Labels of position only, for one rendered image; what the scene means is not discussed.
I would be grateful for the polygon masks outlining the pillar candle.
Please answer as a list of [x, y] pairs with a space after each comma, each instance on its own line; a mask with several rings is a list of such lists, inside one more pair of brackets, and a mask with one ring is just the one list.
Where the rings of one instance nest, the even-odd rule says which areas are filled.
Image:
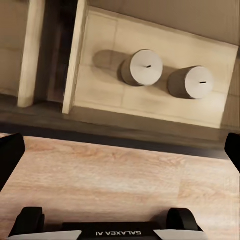
[[121, 67], [121, 76], [132, 87], [146, 87], [156, 83], [163, 73], [163, 61], [149, 49], [141, 49], [130, 56]]
[[213, 86], [213, 74], [203, 65], [178, 69], [168, 79], [168, 89], [178, 99], [202, 100], [211, 93]]

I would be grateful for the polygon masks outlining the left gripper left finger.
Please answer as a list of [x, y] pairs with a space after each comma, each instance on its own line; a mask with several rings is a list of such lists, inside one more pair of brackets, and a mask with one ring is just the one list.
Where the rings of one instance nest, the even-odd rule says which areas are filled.
[[21, 133], [0, 138], [0, 192], [26, 152]]

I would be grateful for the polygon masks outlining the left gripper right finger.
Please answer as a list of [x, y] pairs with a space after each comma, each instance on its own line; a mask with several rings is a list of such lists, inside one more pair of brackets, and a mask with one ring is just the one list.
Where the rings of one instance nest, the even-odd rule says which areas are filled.
[[240, 134], [229, 133], [224, 150], [240, 172]]

